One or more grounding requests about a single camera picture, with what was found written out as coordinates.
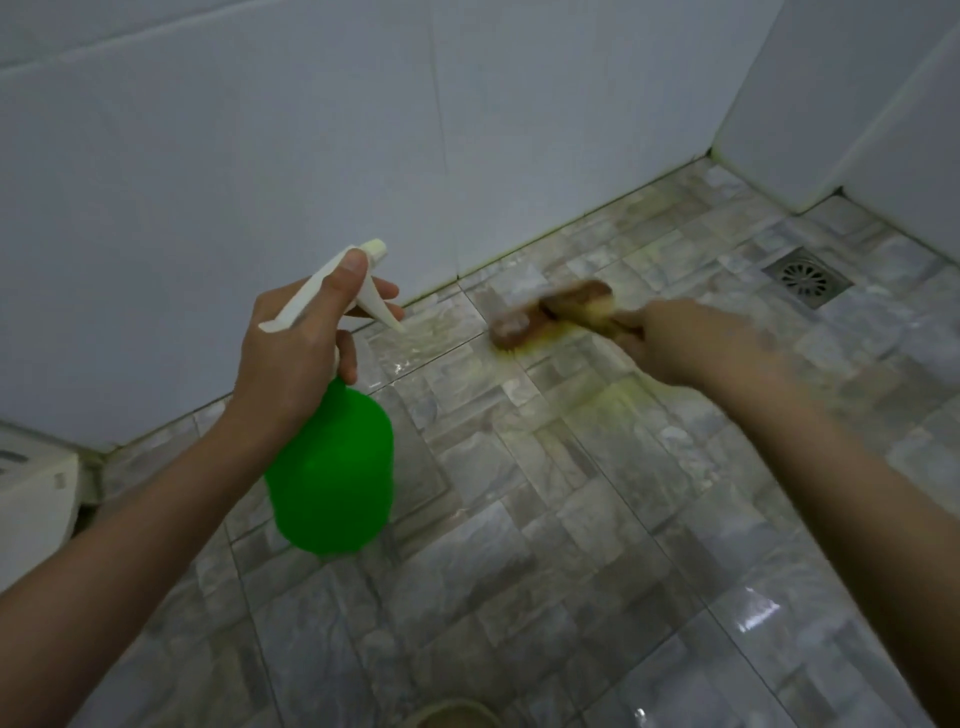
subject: forearm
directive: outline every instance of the forearm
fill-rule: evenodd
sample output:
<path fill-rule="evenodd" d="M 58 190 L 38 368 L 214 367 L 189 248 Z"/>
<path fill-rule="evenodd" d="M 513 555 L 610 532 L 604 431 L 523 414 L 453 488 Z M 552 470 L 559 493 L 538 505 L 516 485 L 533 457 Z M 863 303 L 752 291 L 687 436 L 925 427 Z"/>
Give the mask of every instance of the forearm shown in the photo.
<path fill-rule="evenodd" d="M 5 725 L 69 720 L 274 454 L 276 443 L 228 412 L 129 503 L 0 597 Z"/>
<path fill-rule="evenodd" d="M 741 427 L 930 714 L 960 713 L 960 522 L 776 369 L 709 394 Z"/>

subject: metal drain cover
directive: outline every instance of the metal drain cover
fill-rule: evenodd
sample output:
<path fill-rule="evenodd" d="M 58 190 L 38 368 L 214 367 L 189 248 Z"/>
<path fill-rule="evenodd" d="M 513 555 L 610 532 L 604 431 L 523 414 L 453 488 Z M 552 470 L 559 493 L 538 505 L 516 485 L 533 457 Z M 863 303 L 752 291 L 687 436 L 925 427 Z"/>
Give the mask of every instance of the metal drain cover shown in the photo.
<path fill-rule="evenodd" d="M 810 308 L 819 308 L 852 286 L 849 280 L 805 248 L 798 248 L 763 269 Z"/>

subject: spray nozzle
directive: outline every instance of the spray nozzle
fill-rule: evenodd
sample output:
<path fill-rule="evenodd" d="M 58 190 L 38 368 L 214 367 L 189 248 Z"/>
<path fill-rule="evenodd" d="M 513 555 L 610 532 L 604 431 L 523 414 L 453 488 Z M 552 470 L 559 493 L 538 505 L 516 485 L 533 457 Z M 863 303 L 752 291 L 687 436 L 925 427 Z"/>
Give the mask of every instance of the spray nozzle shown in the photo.
<path fill-rule="evenodd" d="M 371 276 L 373 268 L 383 260 L 387 254 L 386 244 L 379 239 L 369 240 L 363 245 L 357 246 L 357 249 L 366 254 L 368 264 L 367 274 L 364 276 L 363 284 L 360 286 L 360 293 L 357 294 L 357 298 L 353 302 L 354 305 L 360 306 L 374 319 L 386 324 L 393 330 L 403 331 L 403 324 L 396 319 L 390 308 L 383 302 L 383 299 L 380 298 L 380 294 L 376 290 L 376 284 L 373 282 L 373 277 Z M 333 273 L 336 267 L 340 265 L 340 260 L 350 250 L 353 250 L 353 247 L 344 248 L 332 257 L 323 268 L 313 274 L 307 282 L 300 287 L 300 290 L 283 306 L 283 309 L 276 315 L 276 318 L 260 324 L 260 329 L 267 333 L 274 333 L 275 331 L 283 331 L 285 328 L 291 327 L 300 317 L 301 313 L 303 313 L 307 305 L 313 301 L 313 297 L 320 292 L 320 286 L 323 284 L 324 278 Z"/>

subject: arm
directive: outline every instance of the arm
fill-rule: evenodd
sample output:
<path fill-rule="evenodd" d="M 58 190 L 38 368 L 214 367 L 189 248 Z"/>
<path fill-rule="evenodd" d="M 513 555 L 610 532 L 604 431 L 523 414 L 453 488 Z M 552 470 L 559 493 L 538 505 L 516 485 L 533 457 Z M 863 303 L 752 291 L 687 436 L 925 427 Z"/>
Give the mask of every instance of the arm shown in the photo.
<path fill-rule="evenodd" d="M 617 319 L 641 369 L 699 389 L 751 440 L 930 716 L 960 715 L 960 522 L 807 397 L 739 317 L 673 301 Z"/>
<path fill-rule="evenodd" d="M 356 379 L 337 323 L 366 271 L 348 255 L 302 320 L 257 328 L 300 287 L 257 299 L 234 395 L 220 421 L 136 497 L 0 595 L 0 716 L 5 726 L 64 725 L 83 704 L 229 509 L 313 413 L 333 374 Z M 385 298 L 396 287 L 378 281 Z M 395 308 L 398 316 L 402 311 Z"/>

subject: spray bottle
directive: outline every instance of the spray bottle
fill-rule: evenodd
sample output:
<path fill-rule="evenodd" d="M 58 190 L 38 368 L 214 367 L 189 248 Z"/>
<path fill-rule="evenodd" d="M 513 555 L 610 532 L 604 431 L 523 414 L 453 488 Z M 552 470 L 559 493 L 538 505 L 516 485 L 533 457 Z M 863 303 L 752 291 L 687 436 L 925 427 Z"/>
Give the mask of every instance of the spray bottle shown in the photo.
<path fill-rule="evenodd" d="M 335 255 L 303 284 L 272 321 L 268 333 L 292 326 L 320 286 L 352 248 Z M 355 305 L 390 328 L 403 331 L 371 277 L 387 254 L 382 240 L 359 246 L 367 275 Z M 336 365 L 340 354 L 335 351 Z M 324 398 L 300 432 L 266 472 L 276 527 L 288 541 L 317 554 L 348 553 L 370 541 L 390 518 L 394 502 L 394 431 L 390 418 L 367 395 L 334 376 Z"/>

